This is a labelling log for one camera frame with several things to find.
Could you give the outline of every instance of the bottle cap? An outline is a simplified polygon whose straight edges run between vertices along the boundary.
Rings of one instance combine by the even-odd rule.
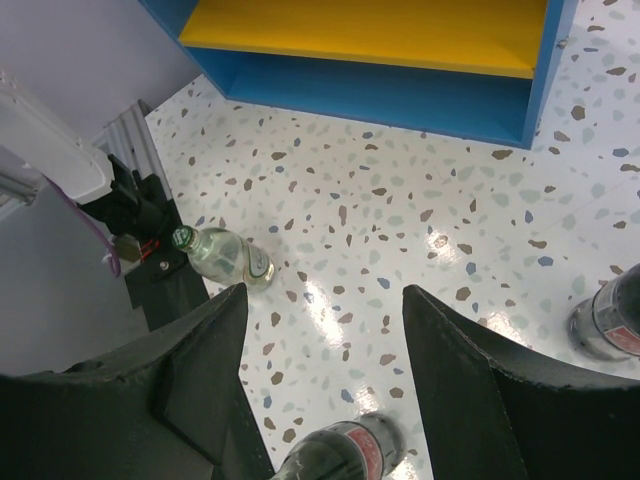
[[[187,225],[182,225],[176,228],[173,235],[171,235],[171,243],[173,243],[174,247],[184,250],[189,248],[194,238],[194,229]]]

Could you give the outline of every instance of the green glass bottle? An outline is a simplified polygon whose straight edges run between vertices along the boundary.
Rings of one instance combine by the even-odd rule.
[[[249,291],[267,288],[275,273],[269,255],[224,228],[201,231],[183,225],[172,236],[173,245],[185,252],[193,269],[205,278],[229,286],[244,282]]]

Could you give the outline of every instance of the clear glass bottle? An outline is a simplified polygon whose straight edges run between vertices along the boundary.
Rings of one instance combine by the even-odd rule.
[[[249,291],[267,288],[275,266],[264,250],[224,228],[201,231],[183,225],[171,238],[173,245],[189,256],[193,269],[225,286],[244,282]]]
[[[640,356],[640,265],[573,309],[569,337],[576,349],[600,360]]]
[[[368,413],[306,436],[271,480],[380,480],[400,464],[404,449],[393,420]]]

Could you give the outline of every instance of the terrazzo floor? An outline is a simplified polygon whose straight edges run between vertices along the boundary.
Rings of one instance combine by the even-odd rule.
[[[276,467],[311,431],[382,410],[409,448],[390,478],[432,478],[412,283],[536,351],[640,378],[638,359],[573,351],[564,323],[640,261],[638,25],[638,1],[580,4],[532,151],[229,102],[203,77],[148,116],[184,221],[277,264],[240,370]]]

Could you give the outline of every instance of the yellow shelf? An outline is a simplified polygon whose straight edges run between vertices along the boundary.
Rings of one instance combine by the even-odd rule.
[[[533,78],[546,0],[200,0],[180,41]]]

